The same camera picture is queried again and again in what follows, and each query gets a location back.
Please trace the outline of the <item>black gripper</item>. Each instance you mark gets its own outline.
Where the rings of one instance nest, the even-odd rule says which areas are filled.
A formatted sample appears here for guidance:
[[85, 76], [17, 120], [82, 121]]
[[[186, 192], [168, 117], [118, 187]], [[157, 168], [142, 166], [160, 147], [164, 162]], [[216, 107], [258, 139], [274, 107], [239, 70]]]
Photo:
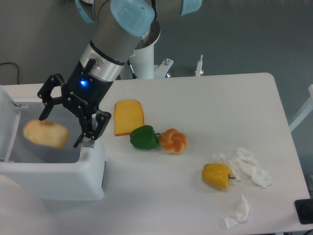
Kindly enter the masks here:
[[[78, 62], [66, 83], [61, 74], [53, 74], [37, 93], [45, 106], [39, 116], [40, 121], [47, 119], [53, 107], [62, 103], [79, 119], [82, 134], [74, 143], [74, 148], [83, 138], [95, 141], [101, 137], [112, 117], [111, 113], [99, 110], [99, 104], [113, 82], [93, 76], [91, 70], [95, 64], [96, 60], [93, 58], [88, 60], [85, 67]], [[62, 97], [51, 96], [55, 87], [61, 87]]]

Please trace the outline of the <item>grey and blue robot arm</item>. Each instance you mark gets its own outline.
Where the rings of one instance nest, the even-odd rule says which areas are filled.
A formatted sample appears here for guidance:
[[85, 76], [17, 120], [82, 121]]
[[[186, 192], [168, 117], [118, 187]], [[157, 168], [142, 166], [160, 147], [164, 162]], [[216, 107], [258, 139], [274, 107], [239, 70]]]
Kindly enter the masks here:
[[55, 105], [62, 104], [79, 119], [76, 144], [98, 139], [111, 118], [100, 110], [100, 102], [154, 22], [195, 12], [201, 4], [200, 0], [78, 1], [98, 28], [69, 79], [51, 75], [38, 91], [45, 106], [39, 119], [45, 120]]

